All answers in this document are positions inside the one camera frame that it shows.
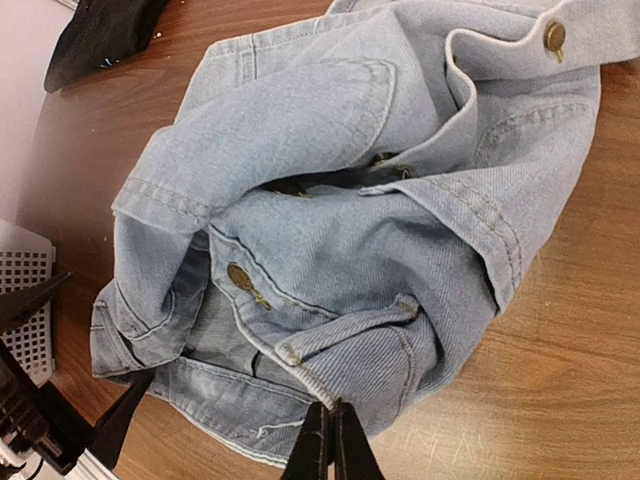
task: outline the white wall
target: white wall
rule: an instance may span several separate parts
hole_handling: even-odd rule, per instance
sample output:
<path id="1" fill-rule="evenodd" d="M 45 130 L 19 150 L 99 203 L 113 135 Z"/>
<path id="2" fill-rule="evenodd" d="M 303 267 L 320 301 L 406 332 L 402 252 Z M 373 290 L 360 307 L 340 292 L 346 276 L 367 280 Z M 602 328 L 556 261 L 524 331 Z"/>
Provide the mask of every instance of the white wall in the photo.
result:
<path id="1" fill-rule="evenodd" d="M 0 0 L 0 217 L 15 221 L 56 42 L 73 12 L 54 0 Z"/>

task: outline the black fabric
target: black fabric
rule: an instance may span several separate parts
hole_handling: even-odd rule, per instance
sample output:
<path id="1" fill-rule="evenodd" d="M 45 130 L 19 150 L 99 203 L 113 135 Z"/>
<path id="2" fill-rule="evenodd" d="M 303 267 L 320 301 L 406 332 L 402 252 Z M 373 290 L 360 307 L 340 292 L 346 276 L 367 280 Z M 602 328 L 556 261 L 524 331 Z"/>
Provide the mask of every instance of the black fabric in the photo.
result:
<path id="1" fill-rule="evenodd" d="M 110 68 L 149 46 L 169 0 L 80 0 L 58 39 L 44 80 L 53 93 L 95 70 Z"/>

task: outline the white basket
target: white basket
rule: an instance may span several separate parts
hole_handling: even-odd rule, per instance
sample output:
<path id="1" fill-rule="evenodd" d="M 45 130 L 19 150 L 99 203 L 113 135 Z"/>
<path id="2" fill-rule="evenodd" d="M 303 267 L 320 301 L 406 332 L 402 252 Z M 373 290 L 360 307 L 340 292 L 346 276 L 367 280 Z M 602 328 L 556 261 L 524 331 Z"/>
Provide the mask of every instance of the white basket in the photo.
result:
<path id="1" fill-rule="evenodd" d="M 54 261 L 49 240 L 0 220 L 0 294 L 48 280 Z M 47 381 L 55 368 L 50 318 L 47 304 L 22 327 L 0 336 L 37 385 Z"/>

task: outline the wooden table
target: wooden table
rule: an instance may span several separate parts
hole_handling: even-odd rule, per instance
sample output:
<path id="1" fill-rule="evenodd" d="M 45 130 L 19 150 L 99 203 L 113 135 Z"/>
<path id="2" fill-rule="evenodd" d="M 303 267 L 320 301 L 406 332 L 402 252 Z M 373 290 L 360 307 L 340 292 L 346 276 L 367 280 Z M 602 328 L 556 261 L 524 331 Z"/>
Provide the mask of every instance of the wooden table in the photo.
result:
<path id="1" fill-rule="evenodd" d="M 125 177 L 172 122 L 209 44 L 328 3 L 174 0 L 146 53 L 47 99 L 18 223 L 53 240 L 60 268 L 75 272 L 55 309 L 54 381 L 89 420 L 122 391 L 90 377 L 88 332 L 112 275 L 109 206 Z M 582 178 L 508 314 L 450 388 L 374 440 L 389 480 L 640 478 L 640 73 L 604 67 L 603 90 Z M 279 476 L 154 398 L 142 402 L 117 473 Z"/>

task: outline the denim fabric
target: denim fabric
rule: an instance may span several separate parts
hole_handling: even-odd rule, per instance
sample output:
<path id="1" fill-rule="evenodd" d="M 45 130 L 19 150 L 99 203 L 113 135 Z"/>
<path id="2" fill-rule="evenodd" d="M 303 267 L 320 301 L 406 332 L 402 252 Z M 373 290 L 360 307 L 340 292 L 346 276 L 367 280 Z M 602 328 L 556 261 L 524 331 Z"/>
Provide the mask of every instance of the denim fabric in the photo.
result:
<path id="1" fill-rule="evenodd" d="M 450 382 L 578 179 L 598 65 L 640 55 L 637 0 L 549 3 L 337 0 L 211 46 L 114 203 L 94 374 L 157 367 L 276 465 L 316 398 L 373 435 Z"/>

